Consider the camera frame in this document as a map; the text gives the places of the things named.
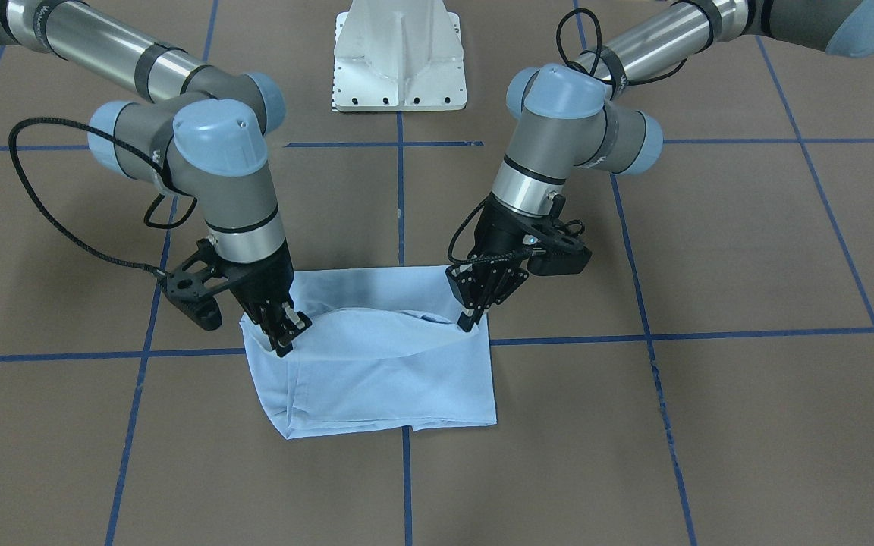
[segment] blue cloth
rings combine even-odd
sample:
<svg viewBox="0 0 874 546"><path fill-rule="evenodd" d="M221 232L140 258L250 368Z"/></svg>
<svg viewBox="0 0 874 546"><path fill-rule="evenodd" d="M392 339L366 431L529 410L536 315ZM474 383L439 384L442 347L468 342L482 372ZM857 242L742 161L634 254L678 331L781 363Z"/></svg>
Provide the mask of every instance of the blue cloth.
<svg viewBox="0 0 874 546"><path fill-rule="evenodd" d="M243 317L258 400L285 438L497 422L486 319L463 332L444 267L298 271L313 320L285 357Z"/></svg>

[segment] blue joint cap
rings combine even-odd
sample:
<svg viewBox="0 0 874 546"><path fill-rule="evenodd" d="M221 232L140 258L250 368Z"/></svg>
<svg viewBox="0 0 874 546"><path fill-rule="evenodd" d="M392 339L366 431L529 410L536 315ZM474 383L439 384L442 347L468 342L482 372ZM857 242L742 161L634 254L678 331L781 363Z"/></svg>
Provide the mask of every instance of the blue joint cap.
<svg viewBox="0 0 874 546"><path fill-rule="evenodd" d="M188 104L174 116L174 145L188 163L212 175L242 177L260 169L268 148L258 118L233 99Z"/></svg>
<svg viewBox="0 0 874 546"><path fill-rule="evenodd" d="M508 111L516 120L521 119L521 106L524 104L524 90L528 89L528 82L538 73L537 68L525 68L512 77L511 83L508 84L508 95L505 98L505 104L508 105Z"/></svg>
<svg viewBox="0 0 874 546"><path fill-rule="evenodd" d="M865 58L874 53L874 0L863 0L828 41L825 52L846 58Z"/></svg>
<svg viewBox="0 0 874 546"><path fill-rule="evenodd" d="M261 72L246 72L256 86L261 99L265 103L265 133L268 134L285 121L285 98L281 96L281 89L271 77Z"/></svg>
<svg viewBox="0 0 874 546"><path fill-rule="evenodd" d="M629 165L627 169L618 175L638 175L645 173L659 159L660 153L663 151L663 128L659 126L658 121L646 115L644 111L638 111L643 115L643 120L646 121L646 135L643 138L643 145L639 148L639 153L636 159Z"/></svg>
<svg viewBox="0 0 874 546"><path fill-rule="evenodd" d="M121 115L121 111L124 111L124 108L131 104L135 103L115 100L104 104L93 113L93 117L90 118L90 126L100 129L105 133L114 134L114 128L117 127L117 118ZM114 143L93 133L87 133L86 144L90 145L90 152L100 165L107 167L107 169L115 173L129 177L124 172L124 169L121 168L121 163L117 160L117 149L114 148Z"/></svg>
<svg viewBox="0 0 874 546"><path fill-rule="evenodd" d="M544 118L582 120L602 111L606 84L571 68L549 63L524 97L524 108Z"/></svg>

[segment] white mounting bracket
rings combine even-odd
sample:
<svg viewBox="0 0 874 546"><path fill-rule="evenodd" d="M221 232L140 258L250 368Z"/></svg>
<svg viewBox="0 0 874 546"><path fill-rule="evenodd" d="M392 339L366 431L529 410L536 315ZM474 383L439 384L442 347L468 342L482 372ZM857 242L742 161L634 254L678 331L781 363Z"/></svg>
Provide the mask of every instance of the white mounting bracket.
<svg viewBox="0 0 874 546"><path fill-rule="evenodd" d="M461 18L443 0L353 0L336 17L334 111L460 110Z"/></svg>

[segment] light blue towel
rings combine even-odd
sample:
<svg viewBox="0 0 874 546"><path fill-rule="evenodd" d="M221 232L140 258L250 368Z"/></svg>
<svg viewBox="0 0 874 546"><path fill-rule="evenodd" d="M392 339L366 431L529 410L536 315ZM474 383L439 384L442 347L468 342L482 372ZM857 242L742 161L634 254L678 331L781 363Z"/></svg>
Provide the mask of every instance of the light blue towel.
<svg viewBox="0 0 874 546"><path fill-rule="evenodd" d="M465 333L444 267L298 271L313 320L285 357L242 333L258 400L285 438L497 422L486 319Z"/></svg>

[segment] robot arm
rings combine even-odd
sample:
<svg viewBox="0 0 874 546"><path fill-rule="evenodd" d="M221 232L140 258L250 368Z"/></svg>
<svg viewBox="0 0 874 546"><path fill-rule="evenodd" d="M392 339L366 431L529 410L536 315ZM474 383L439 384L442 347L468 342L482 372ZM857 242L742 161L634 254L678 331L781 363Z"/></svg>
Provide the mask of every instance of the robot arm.
<svg viewBox="0 0 874 546"><path fill-rule="evenodd" d="M577 11L587 10L565 20ZM579 238L582 224L559 220L573 167L638 174L659 158L656 121L611 101L630 83L658 79L714 42L744 34L861 58L874 52L874 0L680 0L575 61L514 77L507 104L517 127L492 192L465 221L481 212L474 246L466 259L452 255L462 225L448 249L448 280L464 307L461 328L470 331L528 272L569 275L585 268L592 253Z"/></svg>
<svg viewBox="0 0 874 546"><path fill-rule="evenodd" d="M17 44L82 65L153 103L109 103L90 124L148 153L169 176L97 135L88 142L102 165L202 206L209 236L159 277L160 289L209 331L222 323L214 296L231 290L278 355L291 350L312 322L288 296L294 270L263 138L285 116L276 84L263 74L226 74L79 0L0 0L0 45ZM206 286L211 279L222 282Z"/></svg>

